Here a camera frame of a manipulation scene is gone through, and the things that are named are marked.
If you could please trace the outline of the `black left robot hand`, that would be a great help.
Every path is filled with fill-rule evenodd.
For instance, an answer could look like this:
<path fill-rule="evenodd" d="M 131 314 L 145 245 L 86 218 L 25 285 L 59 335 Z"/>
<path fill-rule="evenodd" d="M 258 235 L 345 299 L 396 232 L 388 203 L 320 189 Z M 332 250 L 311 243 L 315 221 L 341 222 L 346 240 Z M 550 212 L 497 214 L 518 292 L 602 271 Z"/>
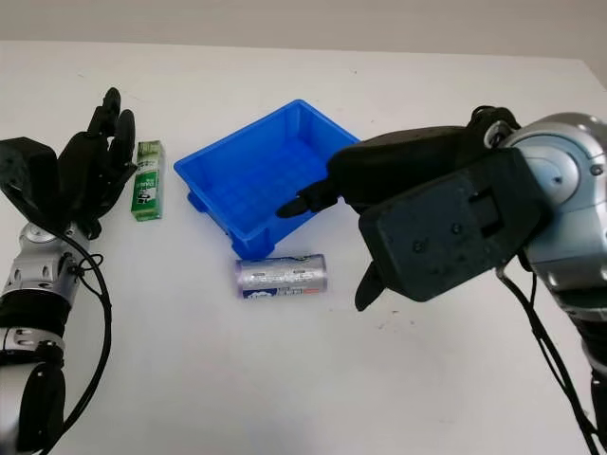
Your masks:
<path fill-rule="evenodd" d="M 62 217 L 89 240 L 100 236 L 100 219 L 137 169 L 135 117 L 120 101 L 119 90 L 109 88 L 87 129 L 73 136 L 58 158 Z"/>

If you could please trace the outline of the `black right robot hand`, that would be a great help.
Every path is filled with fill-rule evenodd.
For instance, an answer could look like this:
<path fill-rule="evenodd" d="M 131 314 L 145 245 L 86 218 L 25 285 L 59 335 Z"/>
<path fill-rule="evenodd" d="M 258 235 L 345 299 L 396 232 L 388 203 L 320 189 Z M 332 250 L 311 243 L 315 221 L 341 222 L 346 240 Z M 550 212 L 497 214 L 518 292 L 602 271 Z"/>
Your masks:
<path fill-rule="evenodd" d="M 371 253 L 355 296 L 359 311 L 384 290 L 430 300 L 508 263 L 523 247 L 515 211 L 490 174 L 508 158 L 498 145 L 520 129 L 504 107 L 480 106 L 465 126 L 397 131 L 346 147 L 327 176 L 299 190 L 277 215 L 320 212 L 342 199 L 359 215 Z"/>

